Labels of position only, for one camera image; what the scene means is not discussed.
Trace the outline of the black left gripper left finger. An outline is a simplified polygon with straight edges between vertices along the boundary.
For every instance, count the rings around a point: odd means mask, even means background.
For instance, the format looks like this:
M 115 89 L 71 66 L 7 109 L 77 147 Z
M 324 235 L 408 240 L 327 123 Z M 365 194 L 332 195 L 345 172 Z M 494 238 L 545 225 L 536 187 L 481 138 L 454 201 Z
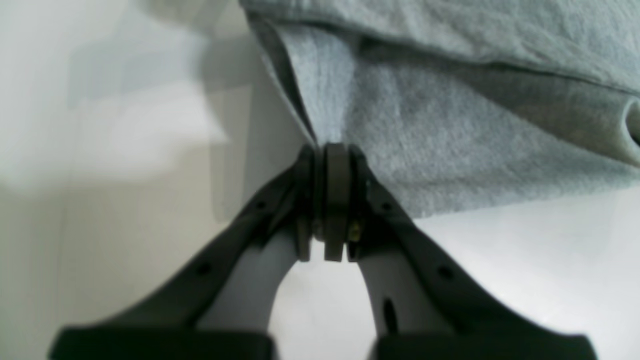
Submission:
M 67 326 L 51 360 L 278 360 L 279 285 L 311 257 L 314 158 L 304 146 L 229 226 L 167 282 L 94 325 Z

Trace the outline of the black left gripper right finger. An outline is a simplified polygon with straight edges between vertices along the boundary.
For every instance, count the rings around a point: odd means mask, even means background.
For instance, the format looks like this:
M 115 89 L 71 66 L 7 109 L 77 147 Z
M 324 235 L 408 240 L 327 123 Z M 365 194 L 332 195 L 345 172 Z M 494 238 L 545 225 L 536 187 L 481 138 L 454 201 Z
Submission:
M 413 223 L 354 145 L 324 147 L 324 257 L 365 280 L 373 360 L 595 360 L 584 335 L 548 330 L 493 297 Z

